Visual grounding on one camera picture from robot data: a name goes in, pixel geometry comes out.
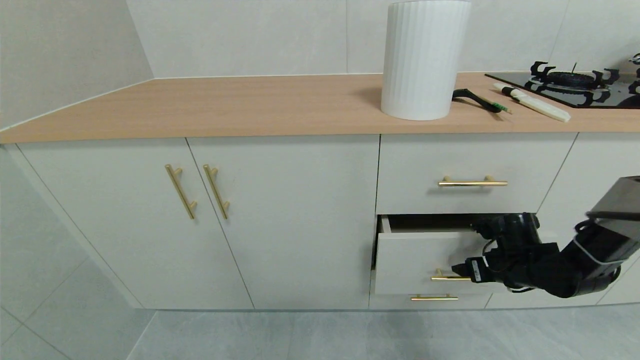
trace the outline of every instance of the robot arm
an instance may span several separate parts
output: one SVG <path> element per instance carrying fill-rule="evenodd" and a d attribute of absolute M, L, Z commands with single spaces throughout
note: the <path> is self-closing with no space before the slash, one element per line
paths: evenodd
<path fill-rule="evenodd" d="M 562 251 L 542 243 L 535 214 L 506 214 L 472 224 L 489 240 L 482 256 L 452 270 L 473 282 L 501 282 L 512 292 L 542 289 L 561 298 L 604 290 L 620 265 L 640 249 L 640 176 L 621 177 Z M 492 244 L 497 247 L 486 251 Z"/>

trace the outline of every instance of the white vase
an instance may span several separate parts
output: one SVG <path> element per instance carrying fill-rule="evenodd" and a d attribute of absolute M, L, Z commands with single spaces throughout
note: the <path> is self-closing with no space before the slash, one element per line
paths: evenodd
<path fill-rule="evenodd" d="M 381 109 L 408 120 L 447 116 L 469 0 L 423 0 L 389 5 Z"/>

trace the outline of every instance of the gas stove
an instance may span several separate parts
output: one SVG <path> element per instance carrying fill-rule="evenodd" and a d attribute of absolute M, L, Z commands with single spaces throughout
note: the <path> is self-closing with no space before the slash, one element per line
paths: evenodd
<path fill-rule="evenodd" d="M 561 102 L 572 108 L 640 109 L 640 69 L 620 74 L 616 69 L 588 73 L 551 71 L 536 61 L 527 72 L 491 72 L 488 77 Z"/>

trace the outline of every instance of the black glass cooktop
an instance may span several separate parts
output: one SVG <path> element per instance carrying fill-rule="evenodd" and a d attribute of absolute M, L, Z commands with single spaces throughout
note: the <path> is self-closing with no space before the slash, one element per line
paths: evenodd
<path fill-rule="evenodd" d="M 553 74 L 558 74 L 558 72 L 545 73 L 545 75 Z M 584 77 L 582 73 L 564 74 Z M 491 72 L 485 75 L 499 80 L 501 83 L 524 88 L 572 108 L 640 109 L 640 78 L 635 74 L 620 74 L 619 78 L 617 78 L 618 75 L 616 74 L 616 79 L 613 83 L 608 84 L 603 81 L 598 86 L 591 86 L 596 88 L 588 88 L 589 86 L 576 88 L 559 85 L 558 83 L 549 83 L 545 81 L 544 77 L 533 76 L 528 72 Z M 586 75 L 596 78 L 593 74 L 587 73 Z"/>

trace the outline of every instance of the gold bar handle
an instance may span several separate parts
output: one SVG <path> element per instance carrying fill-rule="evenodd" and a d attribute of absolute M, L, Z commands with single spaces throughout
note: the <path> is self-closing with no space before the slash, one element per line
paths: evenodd
<path fill-rule="evenodd" d="M 432 276 L 431 281 L 471 281 L 470 277 L 442 275 L 442 269 L 436 269 L 436 272 L 438 275 Z"/>
<path fill-rule="evenodd" d="M 438 182 L 440 187 L 453 187 L 453 186 L 507 186 L 508 181 L 499 181 L 493 178 L 493 176 L 485 176 L 484 181 L 453 181 L 449 176 L 445 176 L 442 181 Z"/>
<path fill-rule="evenodd" d="M 458 300 L 457 296 L 451 296 L 450 294 L 447 294 L 447 296 L 420 296 L 417 295 L 416 297 L 412 297 L 411 301 L 456 301 Z"/>
<path fill-rule="evenodd" d="M 182 185 L 178 180 L 178 176 L 182 173 L 182 168 L 177 168 L 174 170 L 170 164 L 165 165 L 164 168 L 166 169 L 166 172 L 169 174 L 169 177 L 171 178 L 171 182 L 175 187 L 175 191 L 178 192 L 178 196 L 180 196 L 180 200 L 182 201 L 184 208 L 187 209 L 187 214 L 189 214 L 189 218 L 192 220 L 195 219 L 196 218 L 195 209 L 196 209 L 196 206 L 198 205 L 198 202 L 192 201 L 191 203 L 189 203 L 186 195 L 184 194 Z"/>
<path fill-rule="evenodd" d="M 213 190 L 213 195 L 216 197 L 216 202 L 218 203 L 218 207 L 222 211 L 222 217 L 226 219 L 229 218 L 227 214 L 227 209 L 229 208 L 229 201 L 223 202 L 220 198 L 220 192 L 218 191 L 218 187 L 216 186 L 216 181 L 214 178 L 218 175 L 217 168 L 210 168 L 208 164 L 203 166 L 204 172 L 207 173 L 207 179 L 209 179 L 209 184 L 211 185 L 211 189 Z"/>

